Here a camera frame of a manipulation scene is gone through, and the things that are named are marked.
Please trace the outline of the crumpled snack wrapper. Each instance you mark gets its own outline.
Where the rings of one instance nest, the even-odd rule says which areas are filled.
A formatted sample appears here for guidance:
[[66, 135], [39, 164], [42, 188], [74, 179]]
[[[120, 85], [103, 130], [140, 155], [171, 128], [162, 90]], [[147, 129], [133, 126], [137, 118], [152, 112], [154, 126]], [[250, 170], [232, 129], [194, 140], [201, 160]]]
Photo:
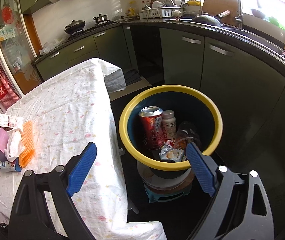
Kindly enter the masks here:
[[167, 140], [161, 147], [159, 158], [161, 161], [178, 163], [187, 160], [185, 150], [181, 146], [175, 146], [173, 140]]

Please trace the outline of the wooden cutting board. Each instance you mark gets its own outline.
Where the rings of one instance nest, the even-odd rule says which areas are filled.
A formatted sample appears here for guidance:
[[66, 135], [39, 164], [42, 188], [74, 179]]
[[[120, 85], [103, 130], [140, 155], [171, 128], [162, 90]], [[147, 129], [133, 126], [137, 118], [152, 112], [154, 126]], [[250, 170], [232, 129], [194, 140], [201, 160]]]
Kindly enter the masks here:
[[203, 12], [216, 16], [226, 10], [230, 11], [230, 15], [221, 19], [223, 24], [237, 27], [235, 17], [237, 17], [238, 4], [237, 0], [204, 0], [202, 6]]

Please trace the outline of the black pan by sink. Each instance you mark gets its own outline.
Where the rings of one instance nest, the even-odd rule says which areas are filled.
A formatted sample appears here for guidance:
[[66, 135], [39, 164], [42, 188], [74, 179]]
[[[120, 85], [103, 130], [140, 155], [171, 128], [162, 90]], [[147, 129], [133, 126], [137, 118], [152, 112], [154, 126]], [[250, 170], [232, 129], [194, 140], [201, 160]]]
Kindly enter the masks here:
[[221, 19], [229, 15], [230, 15], [230, 11], [226, 10], [215, 16], [210, 16], [210, 15], [196, 16], [191, 20], [191, 22], [207, 24], [207, 25], [212, 25], [216, 27], [222, 27], [223, 23], [221, 22]]

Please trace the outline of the orange foam net sleeve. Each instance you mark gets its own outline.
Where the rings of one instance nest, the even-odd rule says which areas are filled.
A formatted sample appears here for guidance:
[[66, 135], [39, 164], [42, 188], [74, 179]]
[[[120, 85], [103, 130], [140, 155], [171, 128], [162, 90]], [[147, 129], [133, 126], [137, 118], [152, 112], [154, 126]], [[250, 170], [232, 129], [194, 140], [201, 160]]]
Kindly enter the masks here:
[[21, 142], [23, 143], [24, 149], [19, 155], [19, 165], [21, 168], [25, 168], [35, 155], [32, 121], [27, 121], [23, 124], [23, 135], [21, 137]]

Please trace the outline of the floral white tablecloth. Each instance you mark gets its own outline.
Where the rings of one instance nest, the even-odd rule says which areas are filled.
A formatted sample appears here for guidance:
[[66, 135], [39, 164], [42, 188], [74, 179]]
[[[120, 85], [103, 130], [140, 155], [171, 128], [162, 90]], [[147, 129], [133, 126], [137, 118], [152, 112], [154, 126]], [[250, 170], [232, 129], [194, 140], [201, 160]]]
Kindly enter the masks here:
[[65, 165], [90, 142], [96, 159], [72, 200], [94, 239], [165, 239], [160, 222], [128, 222], [128, 198], [109, 93], [126, 87], [122, 69], [93, 58], [35, 88], [7, 110], [33, 122], [35, 155], [21, 172], [0, 171], [0, 211], [10, 218], [27, 170]]

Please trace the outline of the white paper towel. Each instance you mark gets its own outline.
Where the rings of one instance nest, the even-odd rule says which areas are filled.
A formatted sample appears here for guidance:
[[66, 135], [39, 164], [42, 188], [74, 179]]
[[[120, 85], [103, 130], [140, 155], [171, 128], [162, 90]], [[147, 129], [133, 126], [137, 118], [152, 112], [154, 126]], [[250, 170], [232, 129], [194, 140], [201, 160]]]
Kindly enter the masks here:
[[8, 134], [8, 142], [5, 149], [5, 156], [9, 162], [15, 161], [22, 152], [25, 150], [25, 146], [22, 142], [23, 128], [14, 127]]

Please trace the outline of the pink purple box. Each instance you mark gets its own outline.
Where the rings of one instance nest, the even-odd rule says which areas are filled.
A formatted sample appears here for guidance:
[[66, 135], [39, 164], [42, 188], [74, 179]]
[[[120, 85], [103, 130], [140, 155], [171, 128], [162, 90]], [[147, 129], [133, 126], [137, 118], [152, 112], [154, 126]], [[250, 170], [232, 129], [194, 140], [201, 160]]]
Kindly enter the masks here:
[[7, 131], [0, 127], [0, 162], [5, 162], [7, 160], [5, 155], [5, 149], [9, 140], [9, 135]]

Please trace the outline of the white pill bottle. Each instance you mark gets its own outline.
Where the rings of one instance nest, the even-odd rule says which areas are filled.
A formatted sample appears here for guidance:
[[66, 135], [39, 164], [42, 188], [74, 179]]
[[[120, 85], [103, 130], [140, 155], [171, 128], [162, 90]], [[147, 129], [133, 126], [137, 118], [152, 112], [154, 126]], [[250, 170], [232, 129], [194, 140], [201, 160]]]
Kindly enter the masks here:
[[176, 120], [173, 110], [166, 110], [162, 113], [162, 130], [166, 140], [175, 138]]

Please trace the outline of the red white milk carton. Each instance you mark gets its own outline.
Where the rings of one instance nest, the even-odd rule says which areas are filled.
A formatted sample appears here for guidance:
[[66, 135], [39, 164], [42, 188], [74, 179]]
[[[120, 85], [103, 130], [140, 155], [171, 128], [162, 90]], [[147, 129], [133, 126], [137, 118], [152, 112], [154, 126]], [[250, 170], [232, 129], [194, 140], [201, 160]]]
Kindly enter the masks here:
[[0, 113], [0, 127], [14, 128], [17, 125], [22, 125], [22, 124], [23, 124], [22, 117]]

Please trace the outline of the clear plastic cup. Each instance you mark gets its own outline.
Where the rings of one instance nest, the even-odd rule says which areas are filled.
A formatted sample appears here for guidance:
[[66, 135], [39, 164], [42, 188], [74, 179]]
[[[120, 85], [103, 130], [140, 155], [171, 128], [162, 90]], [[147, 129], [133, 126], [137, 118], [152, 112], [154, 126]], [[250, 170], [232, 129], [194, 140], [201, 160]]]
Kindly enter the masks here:
[[187, 144], [191, 142], [194, 142], [199, 149], [202, 148], [199, 135], [193, 131], [191, 124], [188, 122], [183, 122], [180, 124], [175, 134], [174, 147], [185, 150]]

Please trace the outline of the red cola can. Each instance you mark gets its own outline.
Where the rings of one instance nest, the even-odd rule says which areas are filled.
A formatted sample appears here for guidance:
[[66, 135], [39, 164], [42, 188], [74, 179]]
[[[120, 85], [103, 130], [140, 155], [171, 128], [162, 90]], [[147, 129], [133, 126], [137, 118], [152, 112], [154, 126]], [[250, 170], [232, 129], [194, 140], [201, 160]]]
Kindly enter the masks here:
[[163, 110], [158, 106], [147, 106], [140, 110], [139, 117], [146, 133], [147, 146], [151, 150], [162, 147], [164, 134], [162, 131]]

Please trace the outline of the green kitchen cabinets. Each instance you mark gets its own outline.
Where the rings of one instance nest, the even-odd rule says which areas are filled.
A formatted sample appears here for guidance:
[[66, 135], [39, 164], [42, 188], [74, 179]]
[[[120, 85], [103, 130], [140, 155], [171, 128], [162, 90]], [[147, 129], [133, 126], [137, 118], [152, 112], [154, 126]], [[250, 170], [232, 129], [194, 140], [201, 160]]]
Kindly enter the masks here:
[[130, 23], [91, 38], [93, 45], [79, 38], [38, 59], [42, 78], [98, 56], [153, 85], [196, 88], [221, 111], [219, 157], [285, 171], [285, 55], [241, 31], [184, 23]]

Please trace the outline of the glass cabinet door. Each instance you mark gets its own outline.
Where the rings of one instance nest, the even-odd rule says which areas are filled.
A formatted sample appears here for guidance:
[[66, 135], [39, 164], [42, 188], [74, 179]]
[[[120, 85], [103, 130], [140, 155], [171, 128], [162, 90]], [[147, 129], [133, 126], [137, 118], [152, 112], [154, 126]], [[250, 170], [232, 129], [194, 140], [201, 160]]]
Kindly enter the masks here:
[[0, 64], [20, 97], [42, 83], [35, 58], [19, 0], [0, 0]]

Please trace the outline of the yellow rimmed trash bin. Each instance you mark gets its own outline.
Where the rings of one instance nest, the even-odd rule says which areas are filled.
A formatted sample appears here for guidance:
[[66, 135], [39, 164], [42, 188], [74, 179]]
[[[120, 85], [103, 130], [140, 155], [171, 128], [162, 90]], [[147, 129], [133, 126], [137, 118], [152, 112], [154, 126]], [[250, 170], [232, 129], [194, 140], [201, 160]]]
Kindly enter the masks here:
[[189, 124], [199, 136], [204, 155], [217, 148], [223, 132], [223, 120], [218, 107], [200, 91], [181, 85], [163, 85], [150, 88], [135, 96], [124, 108], [119, 133], [128, 153], [136, 160], [155, 170], [180, 171], [191, 167], [188, 161], [166, 163], [153, 157], [145, 145], [146, 132], [139, 111], [147, 106], [173, 110], [176, 127]]

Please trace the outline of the small blue white tube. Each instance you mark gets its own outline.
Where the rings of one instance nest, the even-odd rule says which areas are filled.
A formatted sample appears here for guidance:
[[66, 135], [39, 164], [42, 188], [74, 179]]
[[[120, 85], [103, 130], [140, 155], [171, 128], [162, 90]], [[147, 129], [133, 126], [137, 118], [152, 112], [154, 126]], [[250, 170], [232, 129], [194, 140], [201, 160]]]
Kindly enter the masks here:
[[0, 163], [0, 171], [1, 172], [20, 172], [21, 166], [19, 165], [19, 160], [15, 159], [15, 161], [5, 161]]

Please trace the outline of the white dish rack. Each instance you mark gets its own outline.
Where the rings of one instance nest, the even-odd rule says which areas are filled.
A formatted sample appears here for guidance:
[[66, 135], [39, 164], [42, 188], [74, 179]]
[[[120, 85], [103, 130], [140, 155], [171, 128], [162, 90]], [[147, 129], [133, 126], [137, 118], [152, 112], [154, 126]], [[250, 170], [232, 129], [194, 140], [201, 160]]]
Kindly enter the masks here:
[[180, 18], [184, 9], [178, 7], [173, 0], [154, 1], [152, 6], [145, 5], [137, 14], [139, 19]]

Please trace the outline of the steel pot on stove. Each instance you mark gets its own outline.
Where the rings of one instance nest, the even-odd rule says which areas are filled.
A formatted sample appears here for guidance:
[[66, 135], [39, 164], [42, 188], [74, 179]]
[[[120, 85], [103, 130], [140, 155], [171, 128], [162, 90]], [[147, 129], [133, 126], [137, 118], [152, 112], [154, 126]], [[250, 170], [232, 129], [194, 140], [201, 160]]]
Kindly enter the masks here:
[[93, 17], [93, 20], [95, 21], [95, 24], [98, 25], [100, 23], [107, 22], [108, 21], [108, 15], [98, 14], [97, 17]]

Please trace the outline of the black wok on stove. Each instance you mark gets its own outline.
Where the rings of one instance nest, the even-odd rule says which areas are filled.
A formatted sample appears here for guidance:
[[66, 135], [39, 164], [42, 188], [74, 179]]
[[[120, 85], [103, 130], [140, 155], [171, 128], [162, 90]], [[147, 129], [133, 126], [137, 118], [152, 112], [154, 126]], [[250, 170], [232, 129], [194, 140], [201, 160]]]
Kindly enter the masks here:
[[65, 26], [64, 31], [67, 34], [73, 34], [80, 30], [83, 30], [85, 27], [85, 21], [84, 20], [72, 20], [72, 22]]

